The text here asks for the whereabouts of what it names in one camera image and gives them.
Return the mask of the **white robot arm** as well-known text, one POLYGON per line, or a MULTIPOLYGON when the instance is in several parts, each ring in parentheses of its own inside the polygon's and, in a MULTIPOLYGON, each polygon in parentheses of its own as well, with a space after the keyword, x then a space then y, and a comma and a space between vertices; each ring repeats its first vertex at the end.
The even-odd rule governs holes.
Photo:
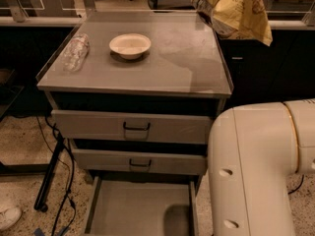
POLYGON ((315 99, 223 112, 208 145, 214 236, 295 236, 286 177, 314 161, 315 99))

